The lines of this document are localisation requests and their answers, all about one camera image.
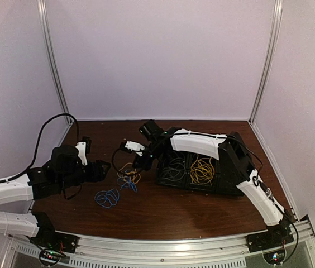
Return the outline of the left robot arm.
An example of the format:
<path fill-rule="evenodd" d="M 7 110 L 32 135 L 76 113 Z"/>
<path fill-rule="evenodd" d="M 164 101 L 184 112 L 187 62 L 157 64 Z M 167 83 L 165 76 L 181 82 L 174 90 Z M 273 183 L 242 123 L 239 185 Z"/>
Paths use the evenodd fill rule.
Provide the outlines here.
<path fill-rule="evenodd" d="M 50 160 L 41 167 L 30 163 L 24 171 L 0 179 L 0 205 L 19 201 L 36 201 L 52 195 L 66 195 L 71 187 L 103 181 L 111 167 L 103 160 L 89 161 L 91 139 L 77 138 L 72 145 L 54 147 Z M 59 243 L 59 235 L 45 213 L 8 213 L 0 211 L 0 233 L 38 238 L 47 248 Z"/>

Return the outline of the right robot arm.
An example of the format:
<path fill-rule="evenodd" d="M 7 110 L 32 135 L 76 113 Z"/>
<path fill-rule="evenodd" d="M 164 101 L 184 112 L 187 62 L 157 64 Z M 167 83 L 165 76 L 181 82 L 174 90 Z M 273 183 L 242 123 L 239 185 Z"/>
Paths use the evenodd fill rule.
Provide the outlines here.
<path fill-rule="evenodd" d="M 222 190 L 239 190 L 262 216 L 266 231 L 251 235 L 252 245 L 265 241 L 275 247 L 298 238 L 291 215 L 264 184 L 260 170 L 253 163 L 255 154 L 246 147 L 238 132 L 210 134 L 178 127 L 164 130 L 153 119 L 146 121 L 139 131 L 147 139 L 147 145 L 127 140 L 116 149 L 134 153 L 132 165 L 138 171 L 151 169 L 154 160 L 172 151 L 207 156 L 218 162 L 218 182 Z"/>

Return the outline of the black three-compartment bin tray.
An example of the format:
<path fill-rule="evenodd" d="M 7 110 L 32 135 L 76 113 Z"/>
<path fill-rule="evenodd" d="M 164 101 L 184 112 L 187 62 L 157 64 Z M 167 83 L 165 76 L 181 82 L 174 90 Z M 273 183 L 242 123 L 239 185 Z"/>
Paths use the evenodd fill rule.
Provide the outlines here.
<path fill-rule="evenodd" d="M 236 197 L 244 193 L 221 179 L 218 160 L 184 151 L 163 154 L 156 167 L 160 186 Z"/>

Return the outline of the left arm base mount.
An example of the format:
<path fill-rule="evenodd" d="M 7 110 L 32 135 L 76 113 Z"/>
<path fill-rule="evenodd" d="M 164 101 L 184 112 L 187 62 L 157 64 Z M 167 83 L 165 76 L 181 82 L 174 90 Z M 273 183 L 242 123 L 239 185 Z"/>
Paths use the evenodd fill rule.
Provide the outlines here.
<path fill-rule="evenodd" d="M 41 247 L 67 253 L 75 253 L 78 243 L 78 236 L 43 229 L 40 229 L 37 235 L 30 239 Z"/>

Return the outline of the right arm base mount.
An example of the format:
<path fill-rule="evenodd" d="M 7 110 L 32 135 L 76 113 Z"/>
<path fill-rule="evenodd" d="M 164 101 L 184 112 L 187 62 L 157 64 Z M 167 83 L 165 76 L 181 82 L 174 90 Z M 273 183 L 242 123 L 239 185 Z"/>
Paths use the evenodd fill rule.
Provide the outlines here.
<path fill-rule="evenodd" d="M 265 251 L 282 247 L 294 241 L 289 227 L 269 228 L 265 232 L 247 235 L 246 242 L 249 252 Z"/>

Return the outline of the aluminium frame post left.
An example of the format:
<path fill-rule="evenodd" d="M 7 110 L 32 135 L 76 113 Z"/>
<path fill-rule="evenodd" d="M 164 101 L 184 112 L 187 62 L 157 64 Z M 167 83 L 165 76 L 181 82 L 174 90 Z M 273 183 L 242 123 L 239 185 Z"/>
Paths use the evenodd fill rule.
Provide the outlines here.
<path fill-rule="evenodd" d="M 58 96 L 61 111 L 63 113 L 69 113 L 66 97 L 63 92 L 62 83 L 58 71 L 58 65 L 54 53 L 54 46 L 51 37 L 49 18 L 47 14 L 47 4 L 45 0 L 37 0 L 38 14 L 41 23 L 43 39 L 45 44 L 46 55 L 49 63 L 49 69 L 54 83 L 54 89 Z"/>

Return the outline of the aluminium frame post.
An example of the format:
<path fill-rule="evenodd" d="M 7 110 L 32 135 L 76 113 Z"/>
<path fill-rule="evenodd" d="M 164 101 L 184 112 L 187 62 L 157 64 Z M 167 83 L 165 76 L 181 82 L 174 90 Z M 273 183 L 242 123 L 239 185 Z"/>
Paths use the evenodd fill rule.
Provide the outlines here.
<path fill-rule="evenodd" d="M 268 41 L 268 45 L 266 49 L 264 65 L 261 72 L 261 78 L 259 81 L 256 98 L 255 98 L 254 105 L 250 114 L 249 124 L 253 124 L 256 120 L 257 113 L 259 111 L 260 104 L 264 95 L 264 91 L 268 83 L 268 78 L 271 71 L 273 57 L 274 57 L 276 46 L 278 43 L 282 16 L 283 16 L 283 1 L 275 0 L 273 16 L 271 19 L 269 41 Z"/>
<path fill-rule="evenodd" d="M 63 113 L 69 113 L 66 97 L 63 92 L 62 83 L 58 71 L 58 65 L 54 53 L 54 46 L 51 37 L 49 18 L 47 14 L 47 4 L 45 0 L 37 0 L 38 14 L 41 23 L 43 39 L 45 44 L 46 55 L 49 63 L 49 69 L 54 83 L 54 89 L 58 96 L 61 111 Z"/>

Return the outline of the aluminium front rail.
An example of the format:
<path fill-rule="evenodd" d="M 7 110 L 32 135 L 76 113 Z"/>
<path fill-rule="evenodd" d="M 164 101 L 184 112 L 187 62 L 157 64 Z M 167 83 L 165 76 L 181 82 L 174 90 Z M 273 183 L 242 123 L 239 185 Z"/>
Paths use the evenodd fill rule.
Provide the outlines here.
<path fill-rule="evenodd" d="M 299 242 L 287 244 L 287 258 L 278 267 L 315 267 L 315 233 L 309 220 L 295 223 Z M 265 251 L 250 251 L 247 235 L 185 240 L 125 240 L 74 234 L 75 253 L 53 267 L 277 267 L 265 260 Z M 44 267 L 39 250 L 26 238 L 9 236 L 0 267 Z"/>

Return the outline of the aluminium frame post right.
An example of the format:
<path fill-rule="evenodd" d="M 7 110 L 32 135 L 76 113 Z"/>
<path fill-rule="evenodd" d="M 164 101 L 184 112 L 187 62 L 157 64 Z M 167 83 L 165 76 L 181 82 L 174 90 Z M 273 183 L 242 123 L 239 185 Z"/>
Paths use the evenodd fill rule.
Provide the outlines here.
<path fill-rule="evenodd" d="M 274 57 L 276 46 L 278 43 L 282 16 L 283 16 L 283 1 L 275 0 L 273 16 L 271 19 L 269 41 L 268 41 L 268 45 L 266 49 L 264 65 L 261 72 L 261 78 L 259 81 L 256 98 L 255 98 L 254 105 L 250 114 L 249 124 L 253 124 L 256 120 L 257 113 L 259 111 L 260 104 L 264 95 L 264 91 L 268 83 L 268 78 L 271 71 L 273 57 Z"/>

